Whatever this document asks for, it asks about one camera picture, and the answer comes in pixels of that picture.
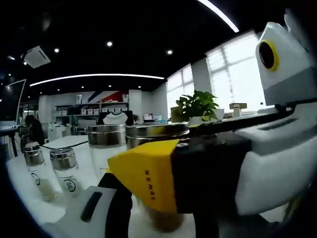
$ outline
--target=green plant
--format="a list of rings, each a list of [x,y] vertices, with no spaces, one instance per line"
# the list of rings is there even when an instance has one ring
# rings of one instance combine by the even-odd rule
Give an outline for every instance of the green plant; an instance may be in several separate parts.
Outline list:
[[[140,119],[140,117],[136,114],[133,114],[133,121],[137,122]]]
[[[214,98],[216,97],[211,93],[195,90],[193,96],[182,95],[176,103],[182,109],[186,121],[202,116],[217,119],[213,110],[219,108],[219,105],[213,101]]]

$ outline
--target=metal lid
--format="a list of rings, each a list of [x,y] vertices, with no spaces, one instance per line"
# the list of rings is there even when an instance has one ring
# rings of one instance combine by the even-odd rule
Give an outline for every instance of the metal lid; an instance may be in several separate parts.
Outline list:
[[[175,137],[189,133],[188,122],[152,125],[133,125],[126,127],[128,138]]]
[[[50,151],[50,158],[55,170],[68,170],[77,165],[72,148],[53,149]]]
[[[23,154],[27,166],[36,166],[44,163],[43,154],[39,146],[23,149]]]
[[[89,146],[109,148],[125,145],[125,124],[94,125],[87,128]]]

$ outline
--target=ceiling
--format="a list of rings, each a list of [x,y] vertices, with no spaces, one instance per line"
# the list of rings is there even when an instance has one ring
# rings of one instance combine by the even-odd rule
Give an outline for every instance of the ceiling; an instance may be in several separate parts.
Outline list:
[[[40,92],[50,95],[109,90],[109,85],[112,90],[141,86],[142,90],[153,91],[171,74],[238,34],[250,29],[263,31],[268,21],[283,23],[284,7],[274,2],[272,9],[270,2],[212,0],[239,28],[240,32],[234,33],[197,0],[51,0],[35,4],[12,0],[1,8],[6,30],[0,46],[0,91],[9,82],[24,78],[27,86],[23,100],[36,99]],[[108,41],[113,42],[110,48]],[[23,65],[19,56],[38,45],[51,62],[35,69]],[[93,73],[165,79],[99,76],[29,87],[47,79]]]

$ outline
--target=yellow camera ring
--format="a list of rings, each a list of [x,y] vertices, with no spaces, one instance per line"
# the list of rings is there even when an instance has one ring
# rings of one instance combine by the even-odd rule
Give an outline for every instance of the yellow camera ring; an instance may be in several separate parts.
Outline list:
[[[265,68],[276,71],[279,66],[279,57],[273,43],[263,40],[259,46],[260,59]]]

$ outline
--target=ceiling light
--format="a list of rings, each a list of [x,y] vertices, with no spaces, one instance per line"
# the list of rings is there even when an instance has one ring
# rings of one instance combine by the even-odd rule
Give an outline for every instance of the ceiling light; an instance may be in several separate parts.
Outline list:
[[[227,25],[235,32],[239,32],[238,27],[236,27],[235,24],[233,24],[233,22],[229,19],[229,17],[227,17],[218,7],[216,7],[215,5],[213,5],[209,0],[198,0],[200,1],[203,5],[205,5],[206,7],[208,7],[211,11],[213,11],[214,13],[216,13],[225,23],[227,23]]]
[[[52,82],[56,80],[61,79],[67,79],[67,78],[80,78],[80,77],[95,77],[95,76],[126,76],[126,77],[139,77],[139,78],[155,78],[155,79],[164,79],[163,77],[157,77],[157,76],[149,76],[149,75],[140,75],[140,74],[124,74],[124,73],[93,73],[93,74],[79,74],[79,75],[73,75],[73,76],[66,76],[66,77],[60,77],[60,78],[52,78],[48,80],[44,80],[37,83],[30,84],[30,87],[39,85],[42,83]]]

